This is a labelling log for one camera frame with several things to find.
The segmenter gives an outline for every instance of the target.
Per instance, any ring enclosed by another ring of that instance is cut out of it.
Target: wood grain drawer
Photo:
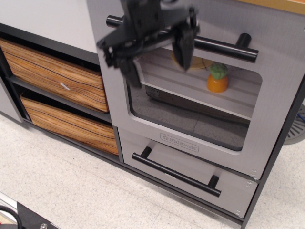
[[[101,72],[4,39],[0,46],[19,79],[89,109],[109,112]]]
[[[69,137],[101,151],[118,155],[113,128],[95,120],[68,112],[57,106],[58,102],[48,105],[44,98],[25,92],[21,101],[32,122],[43,129]]]

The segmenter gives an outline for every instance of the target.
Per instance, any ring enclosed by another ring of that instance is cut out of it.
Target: white speckled floor
[[[0,191],[62,229],[239,225],[0,114]],[[247,229],[305,229],[305,141],[284,146]]]

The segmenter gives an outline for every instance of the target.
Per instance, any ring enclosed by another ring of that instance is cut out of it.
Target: black cable
[[[23,228],[22,227],[21,219],[20,219],[20,217],[18,216],[18,214],[15,211],[13,211],[12,209],[10,209],[10,208],[8,208],[6,206],[2,206],[2,205],[0,205],[0,211],[5,211],[7,213],[10,213],[16,219],[17,225],[18,225],[18,229],[22,229]]]

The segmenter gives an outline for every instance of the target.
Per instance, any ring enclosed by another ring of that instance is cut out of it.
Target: oven handle
[[[109,27],[116,28],[122,22],[123,22],[123,17],[121,18],[121,17],[109,15],[107,17],[106,24]],[[159,34],[166,34],[166,33],[167,33],[166,30],[159,32]],[[249,61],[255,63],[256,58],[258,56],[258,50],[248,48],[250,41],[251,41],[251,36],[247,33],[242,33],[239,36],[239,39],[236,42],[236,44],[229,44],[205,37],[196,36],[195,48],[233,57],[243,61]]]
[[[148,159],[148,156],[151,153],[151,151],[152,151],[151,148],[146,147],[144,149],[144,151],[141,153],[141,155],[133,153],[132,159],[134,159],[136,161],[139,161],[143,164],[146,164],[146,165],[148,165],[152,168],[155,168],[155,169],[157,169],[161,172],[164,172],[164,173],[166,173],[166,174],[168,174],[168,175],[170,175],[170,176],[172,176],[172,177],[174,177],[178,180],[181,180],[181,181],[183,181],[183,182],[185,182],[189,185],[195,186],[195,187],[201,189],[202,191],[205,191],[205,192],[208,192],[208,193],[212,194],[213,196],[216,196],[216,197],[220,196],[221,191],[215,189],[215,187],[217,185],[217,182],[219,180],[219,178],[217,176],[213,175],[211,177],[211,180],[210,180],[209,184],[206,185],[204,183],[199,182],[198,180],[194,180],[194,179],[192,179],[190,177],[187,177],[187,176],[185,176],[185,175],[183,175],[183,174],[181,174],[181,173],[179,173],[175,170],[172,170],[168,167],[165,167],[163,165],[158,164],[155,161],[152,161],[152,160]]]

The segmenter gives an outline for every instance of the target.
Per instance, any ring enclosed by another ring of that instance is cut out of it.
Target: orange toy
[[[220,93],[228,88],[228,68],[222,63],[215,63],[210,67],[207,87],[211,92]]]

